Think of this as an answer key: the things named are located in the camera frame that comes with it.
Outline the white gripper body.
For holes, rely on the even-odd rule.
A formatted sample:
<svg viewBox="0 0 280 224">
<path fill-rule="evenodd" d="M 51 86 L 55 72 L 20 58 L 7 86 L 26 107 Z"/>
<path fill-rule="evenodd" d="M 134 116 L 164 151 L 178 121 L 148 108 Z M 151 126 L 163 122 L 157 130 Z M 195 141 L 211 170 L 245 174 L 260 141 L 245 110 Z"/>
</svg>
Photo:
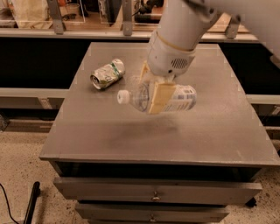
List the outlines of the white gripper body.
<svg viewBox="0 0 280 224">
<path fill-rule="evenodd" d="M 195 51 L 183 51 L 164 41 L 157 31 L 150 37 L 147 64 L 157 76 L 184 74 L 193 62 Z"/>
</svg>

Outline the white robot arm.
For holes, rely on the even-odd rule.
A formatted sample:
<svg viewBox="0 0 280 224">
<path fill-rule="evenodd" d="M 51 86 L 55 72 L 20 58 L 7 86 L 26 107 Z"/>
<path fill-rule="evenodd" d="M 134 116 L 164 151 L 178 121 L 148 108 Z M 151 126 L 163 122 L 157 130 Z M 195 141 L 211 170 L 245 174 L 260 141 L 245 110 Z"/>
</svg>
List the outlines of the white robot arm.
<svg viewBox="0 0 280 224">
<path fill-rule="evenodd" d="M 173 79 L 187 71 L 196 45 L 223 13 L 244 25 L 280 60 L 280 0 L 168 0 L 143 64 L 156 82 L 150 114 L 164 110 L 175 91 Z"/>
</svg>

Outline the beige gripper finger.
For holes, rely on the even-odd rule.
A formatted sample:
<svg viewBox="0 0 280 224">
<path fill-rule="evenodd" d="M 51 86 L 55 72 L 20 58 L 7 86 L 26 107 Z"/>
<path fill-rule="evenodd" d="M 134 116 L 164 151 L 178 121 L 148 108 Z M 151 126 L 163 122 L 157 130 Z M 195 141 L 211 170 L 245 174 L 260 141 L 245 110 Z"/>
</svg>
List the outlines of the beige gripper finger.
<svg viewBox="0 0 280 224">
<path fill-rule="evenodd" d="M 161 113 L 167 102 L 172 98 L 175 89 L 175 83 L 155 82 L 148 113 L 151 115 Z"/>
<path fill-rule="evenodd" d="M 147 64 L 147 61 L 145 60 L 143 62 L 142 70 L 139 76 L 139 82 L 140 83 L 149 83 L 150 82 L 150 69 Z"/>
</svg>

